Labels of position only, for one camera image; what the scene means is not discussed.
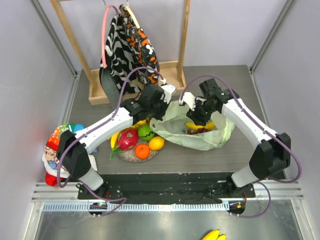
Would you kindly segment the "dark fake grapes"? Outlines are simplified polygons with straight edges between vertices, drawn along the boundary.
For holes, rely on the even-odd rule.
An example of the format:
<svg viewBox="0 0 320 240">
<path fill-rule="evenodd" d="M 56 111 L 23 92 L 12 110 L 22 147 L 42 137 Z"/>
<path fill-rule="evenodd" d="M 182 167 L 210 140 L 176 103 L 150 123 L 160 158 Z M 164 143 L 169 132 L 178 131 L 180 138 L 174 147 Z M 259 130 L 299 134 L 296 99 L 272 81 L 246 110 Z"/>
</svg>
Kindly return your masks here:
<svg viewBox="0 0 320 240">
<path fill-rule="evenodd" d="M 206 129 L 206 128 L 198 128 L 197 130 L 195 129 L 188 129 L 187 130 L 187 134 L 188 135 L 198 135 L 198 134 L 202 134 L 202 133 L 206 133 L 206 132 L 210 132 L 210 129 Z"/>
</svg>

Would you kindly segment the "green avocado print plastic bag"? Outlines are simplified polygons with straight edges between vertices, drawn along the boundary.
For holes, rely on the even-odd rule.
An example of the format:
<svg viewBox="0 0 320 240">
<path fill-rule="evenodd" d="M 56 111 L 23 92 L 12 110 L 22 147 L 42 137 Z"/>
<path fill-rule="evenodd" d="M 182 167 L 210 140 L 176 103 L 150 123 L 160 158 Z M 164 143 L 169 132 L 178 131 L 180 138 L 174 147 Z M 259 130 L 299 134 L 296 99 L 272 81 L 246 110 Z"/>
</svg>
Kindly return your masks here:
<svg viewBox="0 0 320 240">
<path fill-rule="evenodd" d="M 221 148 L 229 140 L 235 124 L 219 112 L 214 112 L 210 117 L 214 123 L 213 130 L 187 134 L 186 123 L 191 121 L 186 116 L 188 110 L 187 105 L 180 106 L 177 100 L 172 101 L 162 120 L 150 120 L 150 128 L 168 142 L 199 151 Z"/>
</svg>

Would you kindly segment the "green fake lime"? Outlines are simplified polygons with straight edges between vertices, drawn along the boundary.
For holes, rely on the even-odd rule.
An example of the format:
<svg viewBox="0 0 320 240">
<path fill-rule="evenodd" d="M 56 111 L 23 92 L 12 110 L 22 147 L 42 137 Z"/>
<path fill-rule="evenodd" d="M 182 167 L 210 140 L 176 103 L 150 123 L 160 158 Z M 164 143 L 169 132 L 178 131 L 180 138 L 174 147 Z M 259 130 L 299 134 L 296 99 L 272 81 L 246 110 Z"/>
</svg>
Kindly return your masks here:
<svg viewBox="0 0 320 240">
<path fill-rule="evenodd" d="M 145 124 L 138 129 L 138 136 L 142 141 L 148 142 L 155 136 L 155 133 L 148 124 Z"/>
</svg>

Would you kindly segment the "yellow fake lemon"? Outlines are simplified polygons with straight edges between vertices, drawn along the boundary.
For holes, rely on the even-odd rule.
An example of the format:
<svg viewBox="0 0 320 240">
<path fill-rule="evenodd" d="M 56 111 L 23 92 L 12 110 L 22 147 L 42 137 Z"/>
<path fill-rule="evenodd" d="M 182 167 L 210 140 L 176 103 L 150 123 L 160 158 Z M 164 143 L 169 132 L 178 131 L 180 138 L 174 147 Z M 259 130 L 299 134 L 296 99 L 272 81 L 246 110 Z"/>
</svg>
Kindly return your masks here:
<svg viewBox="0 0 320 240">
<path fill-rule="evenodd" d="M 153 137 L 148 142 L 148 146 L 152 151 L 158 151 L 162 149 L 164 145 L 165 145 L 165 139 L 160 136 Z"/>
</svg>

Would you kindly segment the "red fake dragon fruit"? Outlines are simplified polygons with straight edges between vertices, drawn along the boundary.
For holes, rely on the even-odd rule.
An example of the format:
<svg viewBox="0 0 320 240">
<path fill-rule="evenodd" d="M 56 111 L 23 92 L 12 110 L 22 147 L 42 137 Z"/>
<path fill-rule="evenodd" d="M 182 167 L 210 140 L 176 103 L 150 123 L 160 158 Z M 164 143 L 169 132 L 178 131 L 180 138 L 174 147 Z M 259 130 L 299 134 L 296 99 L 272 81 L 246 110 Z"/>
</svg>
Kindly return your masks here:
<svg viewBox="0 0 320 240">
<path fill-rule="evenodd" d="M 115 149 L 111 149 L 110 159 L 113 159 L 117 154 L 133 149 L 137 145 L 138 140 L 139 136 L 137 129 L 125 129 L 125 131 L 120 133 Z"/>
</svg>

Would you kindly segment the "orange fake orange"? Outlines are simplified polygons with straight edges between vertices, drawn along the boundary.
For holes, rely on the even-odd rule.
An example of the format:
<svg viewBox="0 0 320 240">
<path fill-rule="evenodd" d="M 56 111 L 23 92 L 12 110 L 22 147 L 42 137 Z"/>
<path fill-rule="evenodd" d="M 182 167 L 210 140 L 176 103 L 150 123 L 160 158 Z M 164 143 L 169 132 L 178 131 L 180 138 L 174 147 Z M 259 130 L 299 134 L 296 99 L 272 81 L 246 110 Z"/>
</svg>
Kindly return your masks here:
<svg viewBox="0 0 320 240">
<path fill-rule="evenodd" d="M 150 148 L 147 144 L 138 144 L 134 150 L 135 156 L 141 160 L 150 156 Z"/>
</svg>

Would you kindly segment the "yellow fake banana bunch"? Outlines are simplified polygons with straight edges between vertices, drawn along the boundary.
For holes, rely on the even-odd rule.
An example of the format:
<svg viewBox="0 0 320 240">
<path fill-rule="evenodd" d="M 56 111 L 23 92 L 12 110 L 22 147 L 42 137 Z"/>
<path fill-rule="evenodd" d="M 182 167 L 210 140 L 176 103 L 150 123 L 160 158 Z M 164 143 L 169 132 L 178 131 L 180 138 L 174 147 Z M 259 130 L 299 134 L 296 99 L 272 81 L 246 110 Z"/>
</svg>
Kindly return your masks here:
<svg viewBox="0 0 320 240">
<path fill-rule="evenodd" d="M 142 125 L 145 125 L 145 124 L 148 124 L 148 123 L 149 123 L 148 119 L 140 120 L 136 124 L 132 125 L 129 128 L 138 130 Z M 122 133 L 123 131 L 125 131 L 125 129 L 115 133 L 112 137 L 109 138 L 110 146 L 111 146 L 112 150 L 116 148 L 116 143 L 117 143 L 118 137 L 119 137 L 120 133 Z"/>
</svg>

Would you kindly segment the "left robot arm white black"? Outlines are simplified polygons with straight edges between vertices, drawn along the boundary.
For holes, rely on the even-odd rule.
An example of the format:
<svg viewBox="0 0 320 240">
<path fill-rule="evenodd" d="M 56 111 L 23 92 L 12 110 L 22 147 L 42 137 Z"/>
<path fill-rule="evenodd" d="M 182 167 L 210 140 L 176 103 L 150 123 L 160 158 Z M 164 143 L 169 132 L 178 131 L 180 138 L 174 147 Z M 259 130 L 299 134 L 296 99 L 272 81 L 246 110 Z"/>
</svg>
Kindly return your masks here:
<svg viewBox="0 0 320 240">
<path fill-rule="evenodd" d="M 115 133 L 147 117 L 162 119 L 175 92 L 176 87 L 172 84 L 149 85 L 137 99 L 126 99 L 112 113 L 91 126 L 76 133 L 66 130 L 60 136 L 57 168 L 65 168 L 68 177 L 81 182 L 93 198 L 106 200 L 108 185 L 92 167 L 89 154 Z"/>
</svg>

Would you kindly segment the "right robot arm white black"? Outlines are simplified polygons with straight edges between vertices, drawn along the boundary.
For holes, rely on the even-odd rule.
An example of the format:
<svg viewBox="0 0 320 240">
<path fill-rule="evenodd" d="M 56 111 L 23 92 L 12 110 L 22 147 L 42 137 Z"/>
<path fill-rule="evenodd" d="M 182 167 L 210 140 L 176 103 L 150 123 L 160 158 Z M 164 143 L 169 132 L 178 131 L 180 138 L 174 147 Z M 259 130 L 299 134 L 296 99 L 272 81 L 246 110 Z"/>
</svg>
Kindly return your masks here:
<svg viewBox="0 0 320 240">
<path fill-rule="evenodd" d="M 248 138 L 254 148 L 248 164 L 226 178 L 226 193 L 233 198 L 243 193 L 244 187 L 271 177 L 291 164 L 291 138 L 279 134 L 265 125 L 243 103 L 230 87 L 222 90 L 215 78 L 199 84 L 201 96 L 183 91 L 179 97 L 181 106 L 187 105 L 187 117 L 196 125 L 209 122 L 218 112 L 231 120 Z"/>
</svg>

